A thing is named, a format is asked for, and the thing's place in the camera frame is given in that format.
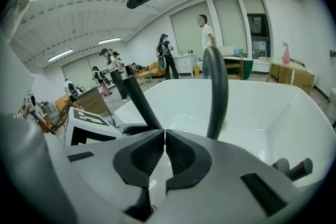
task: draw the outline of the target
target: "black pants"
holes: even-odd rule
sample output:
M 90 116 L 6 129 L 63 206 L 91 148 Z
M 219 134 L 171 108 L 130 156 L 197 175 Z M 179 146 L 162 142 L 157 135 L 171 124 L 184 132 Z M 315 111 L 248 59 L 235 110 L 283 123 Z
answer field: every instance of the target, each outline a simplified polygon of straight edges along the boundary
M 111 75 L 113 83 L 115 84 L 115 86 L 117 86 L 117 89 L 121 95 L 121 99 L 127 99 L 127 92 L 124 86 L 122 85 L 122 82 L 121 82 L 120 77 L 118 76 L 118 73 L 111 72 L 110 75 Z
M 166 59 L 166 79 L 170 79 L 170 72 L 169 72 L 169 66 L 172 68 L 173 70 L 173 76 L 174 79 L 178 79 L 178 73 L 175 67 L 175 63 L 174 63 L 174 59 L 172 55 L 165 55 L 164 58 Z

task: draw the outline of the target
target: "black rubber pad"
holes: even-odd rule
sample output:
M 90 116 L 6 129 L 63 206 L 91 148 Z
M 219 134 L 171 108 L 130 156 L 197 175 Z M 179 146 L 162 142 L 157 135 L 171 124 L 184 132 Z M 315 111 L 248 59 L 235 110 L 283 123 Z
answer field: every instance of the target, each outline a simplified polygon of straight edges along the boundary
M 80 159 L 85 159 L 85 158 L 92 157 L 92 156 L 94 156 L 94 153 L 92 153 L 90 151 L 86 151 L 86 152 L 83 152 L 83 153 L 70 155 L 70 156 L 68 156 L 68 159 L 69 159 L 70 162 L 75 162 L 75 161 L 79 161 Z
M 255 173 L 241 176 L 268 216 L 275 214 L 286 206 L 286 203 Z

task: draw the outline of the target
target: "cardboard box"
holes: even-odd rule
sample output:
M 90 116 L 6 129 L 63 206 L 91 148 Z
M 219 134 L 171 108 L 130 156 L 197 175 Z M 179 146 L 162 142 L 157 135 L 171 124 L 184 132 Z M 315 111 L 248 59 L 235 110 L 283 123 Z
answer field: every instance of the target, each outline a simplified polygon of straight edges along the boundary
M 286 67 L 279 67 L 279 83 L 291 84 L 293 70 Z
M 293 70 L 286 67 L 279 67 L 279 83 L 292 84 L 301 88 L 306 94 L 310 94 L 314 86 L 315 76 L 306 71 L 295 70 L 292 80 Z
M 295 70 L 293 85 L 301 88 L 306 94 L 310 94 L 314 86 L 315 76 L 306 71 Z
M 273 66 L 271 75 L 272 75 L 276 80 L 279 80 L 279 66 L 276 66 L 276 65 Z

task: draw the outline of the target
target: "pink spray bottle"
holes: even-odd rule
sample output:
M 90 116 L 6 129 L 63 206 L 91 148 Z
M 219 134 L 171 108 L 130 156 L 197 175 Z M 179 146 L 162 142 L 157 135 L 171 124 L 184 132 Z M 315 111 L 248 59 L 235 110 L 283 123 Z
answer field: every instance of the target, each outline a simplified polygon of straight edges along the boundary
M 282 62 L 283 63 L 289 63 L 290 61 L 290 56 L 289 56 L 289 50 L 288 50 L 288 44 L 283 42 L 283 47 L 286 47 L 285 52 L 283 53 L 283 58 L 282 58 Z

